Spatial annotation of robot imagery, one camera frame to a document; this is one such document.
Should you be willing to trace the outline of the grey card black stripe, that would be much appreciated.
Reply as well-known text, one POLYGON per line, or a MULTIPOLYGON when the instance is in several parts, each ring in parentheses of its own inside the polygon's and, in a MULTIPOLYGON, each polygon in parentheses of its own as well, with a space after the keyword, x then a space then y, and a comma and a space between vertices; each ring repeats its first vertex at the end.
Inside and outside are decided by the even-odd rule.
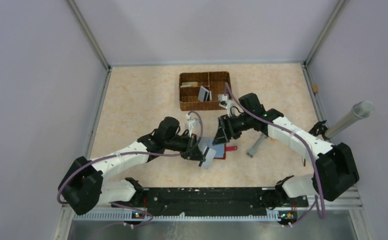
POLYGON ((213 139, 210 137, 203 137, 199 142, 199 150, 204 157, 204 161, 199 162, 198 166, 202 169, 208 170, 212 165, 217 151, 213 149, 213 139))

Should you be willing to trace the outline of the striped grey card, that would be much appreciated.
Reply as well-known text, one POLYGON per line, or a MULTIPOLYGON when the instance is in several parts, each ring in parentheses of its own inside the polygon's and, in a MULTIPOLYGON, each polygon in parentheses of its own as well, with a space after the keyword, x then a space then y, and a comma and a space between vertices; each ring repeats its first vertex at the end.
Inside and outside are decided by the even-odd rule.
POLYGON ((208 102, 212 100, 212 91, 207 87, 200 86, 197 99, 200 102, 208 102))

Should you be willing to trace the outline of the red leather card holder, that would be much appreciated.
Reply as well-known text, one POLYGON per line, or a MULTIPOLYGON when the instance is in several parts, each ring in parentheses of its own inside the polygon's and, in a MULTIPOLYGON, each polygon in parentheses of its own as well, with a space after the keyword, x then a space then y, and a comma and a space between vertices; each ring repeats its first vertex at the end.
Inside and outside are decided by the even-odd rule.
POLYGON ((225 160, 227 152, 234 152, 238 150, 237 145, 227 146, 226 144, 212 145, 211 148, 216 151, 214 159, 225 160))

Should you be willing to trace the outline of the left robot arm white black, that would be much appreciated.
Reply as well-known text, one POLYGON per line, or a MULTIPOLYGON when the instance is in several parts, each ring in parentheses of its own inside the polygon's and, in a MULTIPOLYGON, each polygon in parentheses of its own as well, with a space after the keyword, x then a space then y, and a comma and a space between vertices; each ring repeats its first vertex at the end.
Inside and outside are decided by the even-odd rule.
POLYGON ((98 205, 126 202, 136 207, 142 202, 142 193, 135 180, 128 178, 110 182, 114 176, 158 157, 181 157, 189 161, 204 162, 199 148, 202 137, 193 130, 202 131, 203 121, 190 111, 186 115, 186 130, 180 133, 180 122, 165 117, 152 132, 139 137, 130 145, 109 155, 75 159, 58 186, 57 201, 69 205, 77 215, 83 215, 98 205))

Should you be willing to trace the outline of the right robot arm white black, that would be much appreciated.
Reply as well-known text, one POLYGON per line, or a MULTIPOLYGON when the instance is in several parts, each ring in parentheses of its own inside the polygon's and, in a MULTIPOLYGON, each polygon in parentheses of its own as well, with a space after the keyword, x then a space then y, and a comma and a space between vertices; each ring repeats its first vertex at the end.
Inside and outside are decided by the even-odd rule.
POLYGON ((313 167, 313 174, 288 176, 275 188, 275 200, 289 206, 296 197, 319 195, 334 201, 359 179, 359 172, 351 148, 345 143, 334 145, 297 127, 274 108, 266 110, 254 93, 232 100, 222 96, 219 106, 227 113, 218 118, 213 145, 228 143, 241 137, 242 132, 255 130, 278 140, 300 154, 313 167))

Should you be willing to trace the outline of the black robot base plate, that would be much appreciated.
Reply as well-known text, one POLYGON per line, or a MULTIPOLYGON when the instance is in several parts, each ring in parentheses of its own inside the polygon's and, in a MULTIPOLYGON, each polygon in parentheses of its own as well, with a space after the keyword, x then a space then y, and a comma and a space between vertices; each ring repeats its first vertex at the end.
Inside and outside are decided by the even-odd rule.
POLYGON ((146 208, 155 217, 265 216, 277 208, 309 206, 306 196, 283 198, 273 187, 150 187, 123 205, 146 208))

